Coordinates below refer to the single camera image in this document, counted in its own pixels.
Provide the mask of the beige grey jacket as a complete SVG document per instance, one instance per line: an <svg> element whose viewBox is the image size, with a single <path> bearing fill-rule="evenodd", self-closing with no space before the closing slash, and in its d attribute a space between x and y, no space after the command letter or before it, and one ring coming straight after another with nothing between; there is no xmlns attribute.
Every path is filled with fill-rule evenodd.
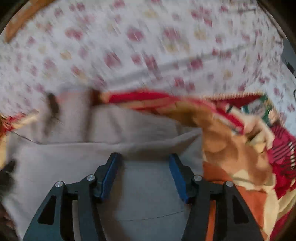
<svg viewBox="0 0 296 241"><path fill-rule="evenodd" d="M178 196L168 157L176 153L202 173L201 129L115 105L93 107L88 90L64 97L57 120L45 106L37 120L8 135L6 157L16 168L3 204L19 238L55 182L80 181L117 152L123 164L99 208L107 239L180 240L190 210Z"/></svg>

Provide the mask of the red orange plush blanket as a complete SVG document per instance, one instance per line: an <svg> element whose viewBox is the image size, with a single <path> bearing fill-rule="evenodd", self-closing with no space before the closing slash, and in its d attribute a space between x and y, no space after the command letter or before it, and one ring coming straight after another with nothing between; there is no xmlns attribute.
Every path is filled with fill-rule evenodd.
<svg viewBox="0 0 296 241"><path fill-rule="evenodd" d="M177 154L181 162L207 181L217 184L232 181L251 210L263 240L276 240L290 232L295 224L295 137L279 121L268 126L259 116L242 112L244 105L259 96L207 99L154 91L100 93L88 88L70 88L60 96L48 94L37 113L16 117L14 125L8 127L4 150L8 135L36 121L45 106L50 109L52 119L57 120L65 93L75 90L88 90L93 107L115 105L200 128L202 173L196 173ZM13 185L15 168L16 161L6 157L1 169L3 240L23 240L3 204Z"/></svg>

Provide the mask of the green snack package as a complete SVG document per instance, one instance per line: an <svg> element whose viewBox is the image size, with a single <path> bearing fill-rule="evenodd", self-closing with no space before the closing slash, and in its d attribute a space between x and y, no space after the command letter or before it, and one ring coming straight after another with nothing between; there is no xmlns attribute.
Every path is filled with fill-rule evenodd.
<svg viewBox="0 0 296 241"><path fill-rule="evenodd" d="M278 121L278 114L267 95L263 95L244 105L241 110L246 114L259 116L268 126L272 126Z"/></svg>

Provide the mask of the floral white bed sheet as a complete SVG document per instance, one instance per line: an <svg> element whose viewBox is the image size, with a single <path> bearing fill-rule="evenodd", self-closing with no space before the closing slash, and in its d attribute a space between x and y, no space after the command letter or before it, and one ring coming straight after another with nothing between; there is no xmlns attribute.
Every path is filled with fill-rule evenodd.
<svg viewBox="0 0 296 241"><path fill-rule="evenodd" d="M280 27L257 1L54 1L6 43L1 113L84 84L175 95L267 93L295 133L295 78Z"/></svg>

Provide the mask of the orange checkered pillow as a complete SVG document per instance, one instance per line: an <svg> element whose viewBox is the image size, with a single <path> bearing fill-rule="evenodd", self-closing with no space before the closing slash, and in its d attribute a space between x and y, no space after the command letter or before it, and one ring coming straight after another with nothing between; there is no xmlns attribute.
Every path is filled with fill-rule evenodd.
<svg viewBox="0 0 296 241"><path fill-rule="evenodd" d="M54 2L55 0L31 0L20 8L11 19L8 21L4 28L4 41L10 42L15 37L17 31L31 19L36 13Z"/></svg>

